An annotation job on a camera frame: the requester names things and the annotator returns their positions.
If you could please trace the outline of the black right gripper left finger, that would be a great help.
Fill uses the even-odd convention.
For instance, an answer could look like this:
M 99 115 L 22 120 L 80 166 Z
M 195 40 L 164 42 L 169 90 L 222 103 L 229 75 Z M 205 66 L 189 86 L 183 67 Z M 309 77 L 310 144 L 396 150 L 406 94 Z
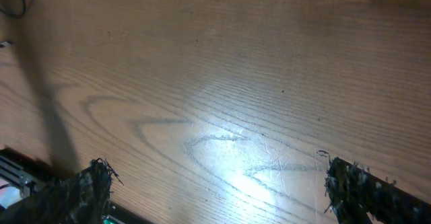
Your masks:
M 75 176 L 47 184 L 1 211 L 1 224 L 99 223 L 110 208 L 113 177 L 105 159 L 93 159 Z

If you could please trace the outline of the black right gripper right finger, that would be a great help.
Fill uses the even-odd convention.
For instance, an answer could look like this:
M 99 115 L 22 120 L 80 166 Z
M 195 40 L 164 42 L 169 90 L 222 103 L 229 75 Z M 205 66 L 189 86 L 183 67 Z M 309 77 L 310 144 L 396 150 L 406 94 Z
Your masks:
M 339 223 L 426 223 L 430 224 L 430 203 L 425 202 L 388 182 L 373 176 L 357 163 L 326 151 L 317 154 L 329 162 L 325 178 L 325 194 Z

